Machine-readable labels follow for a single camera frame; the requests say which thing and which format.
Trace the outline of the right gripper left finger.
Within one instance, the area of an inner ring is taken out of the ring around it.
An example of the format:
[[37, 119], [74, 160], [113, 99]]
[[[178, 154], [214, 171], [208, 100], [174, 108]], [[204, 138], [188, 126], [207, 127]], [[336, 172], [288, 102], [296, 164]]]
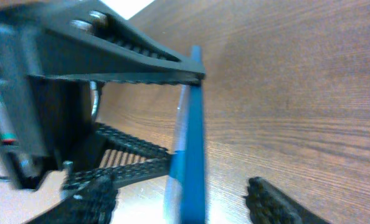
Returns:
[[109, 224], [117, 194], [113, 180], [103, 176], [27, 224]]

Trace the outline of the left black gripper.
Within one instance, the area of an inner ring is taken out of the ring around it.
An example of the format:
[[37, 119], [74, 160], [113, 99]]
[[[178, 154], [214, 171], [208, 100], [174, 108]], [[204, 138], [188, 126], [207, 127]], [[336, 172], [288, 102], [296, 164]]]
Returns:
[[17, 189], [37, 189], [52, 171], [95, 166], [89, 70], [95, 38], [0, 21], [0, 157]]

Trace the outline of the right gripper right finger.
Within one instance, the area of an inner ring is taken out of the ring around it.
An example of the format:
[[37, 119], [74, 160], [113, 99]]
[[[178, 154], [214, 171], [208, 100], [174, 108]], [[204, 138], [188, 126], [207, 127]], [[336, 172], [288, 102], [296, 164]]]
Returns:
[[252, 177], [244, 197], [254, 224], [329, 224], [262, 177]]

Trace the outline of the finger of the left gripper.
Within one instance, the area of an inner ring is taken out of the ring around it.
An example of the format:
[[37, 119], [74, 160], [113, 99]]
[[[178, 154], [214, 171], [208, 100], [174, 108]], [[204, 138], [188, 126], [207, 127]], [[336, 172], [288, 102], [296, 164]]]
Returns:
[[113, 177], [117, 188], [167, 175], [172, 154], [165, 147], [126, 134], [103, 123], [96, 124], [83, 157], [77, 156], [62, 190], [78, 190], [101, 176]]
[[192, 85], [206, 75], [201, 63], [149, 38], [101, 1], [40, 2], [22, 17], [39, 30], [37, 77]]

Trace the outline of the blue Samsung Galaxy smartphone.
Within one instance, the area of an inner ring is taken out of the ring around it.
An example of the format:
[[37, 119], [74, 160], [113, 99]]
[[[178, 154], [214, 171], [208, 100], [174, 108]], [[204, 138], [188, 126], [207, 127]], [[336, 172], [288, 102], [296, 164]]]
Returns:
[[206, 170], [202, 83], [181, 89], [163, 202], [166, 223], [206, 222]]

